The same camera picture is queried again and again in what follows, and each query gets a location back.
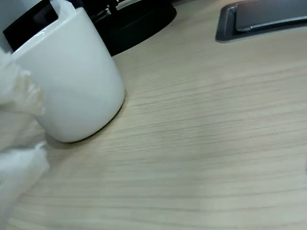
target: cup rim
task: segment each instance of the cup rim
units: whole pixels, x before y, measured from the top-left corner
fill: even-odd
[[[15,59],[20,58],[22,55],[27,53],[33,47],[38,45],[39,43],[46,40],[49,36],[51,36],[55,31],[63,27],[66,23],[73,20],[80,13],[85,12],[84,8],[79,7],[76,9],[76,12],[70,15],[68,18],[64,20],[56,19],[54,22],[37,32],[34,36],[32,36],[29,40],[27,40],[22,46],[20,46],[17,50],[12,53],[12,56]]]

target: white tissue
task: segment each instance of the white tissue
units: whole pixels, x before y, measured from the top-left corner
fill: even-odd
[[[0,110],[41,115],[45,111],[43,98],[43,91],[32,81],[31,73],[0,48]]]
[[[45,142],[34,148],[0,151],[0,229],[5,229],[13,204],[49,169]]]
[[[76,12],[74,6],[66,0],[52,0],[50,2],[54,11],[57,13],[59,20],[68,18],[72,13]]]

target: light wood desk surface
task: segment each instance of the light wood desk surface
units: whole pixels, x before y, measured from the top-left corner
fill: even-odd
[[[228,3],[180,5],[115,57],[121,112],[85,141],[49,140],[51,170],[8,230],[307,229],[307,30],[219,44]],[[0,147],[45,138],[0,118]]]

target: white ceramic cup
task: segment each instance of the white ceramic cup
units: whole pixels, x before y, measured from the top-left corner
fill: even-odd
[[[13,56],[44,90],[46,112],[36,120],[56,140],[92,135],[124,101],[120,74],[83,8],[47,26]]]

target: black base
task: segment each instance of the black base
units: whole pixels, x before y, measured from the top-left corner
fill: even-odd
[[[162,30],[176,14],[168,0],[141,0],[94,22],[94,25],[114,56]]]

